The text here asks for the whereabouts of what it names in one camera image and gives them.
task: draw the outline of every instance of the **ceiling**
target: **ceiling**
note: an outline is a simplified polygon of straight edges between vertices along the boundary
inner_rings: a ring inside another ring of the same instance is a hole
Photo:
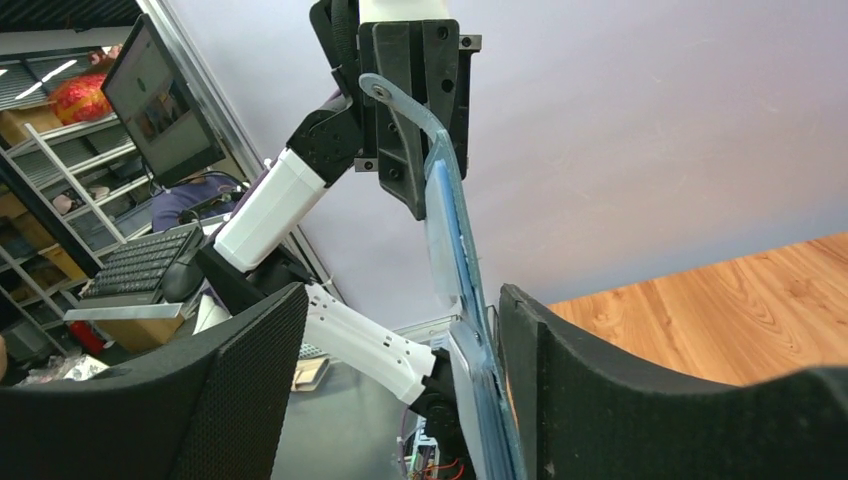
[[[0,0],[0,32],[129,27],[135,0]]]

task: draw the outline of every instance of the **wooden table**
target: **wooden table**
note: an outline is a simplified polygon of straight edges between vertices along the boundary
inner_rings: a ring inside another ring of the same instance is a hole
[[[848,364],[848,233],[550,308],[642,358],[729,384]]]

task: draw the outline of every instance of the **black mouse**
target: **black mouse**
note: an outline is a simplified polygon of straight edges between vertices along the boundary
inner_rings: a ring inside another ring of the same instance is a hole
[[[162,277],[162,295],[169,303],[185,301],[200,288],[203,272],[194,261],[194,250],[183,253],[174,260]]]

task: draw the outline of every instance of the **screw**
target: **screw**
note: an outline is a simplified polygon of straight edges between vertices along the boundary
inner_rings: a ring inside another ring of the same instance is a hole
[[[371,90],[374,91],[374,95],[377,95],[377,98],[379,99],[388,100],[392,98],[392,94],[389,93],[388,90],[383,88],[382,85],[374,85],[373,87],[371,87]]]

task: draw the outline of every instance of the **keyboard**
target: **keyboard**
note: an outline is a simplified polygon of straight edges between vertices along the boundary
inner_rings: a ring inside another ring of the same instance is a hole
[[[132,240],[112,253],[78,308],[152,305],[162,299],[162,277],[171,263],[203,240],[203,231],[186,225]]]

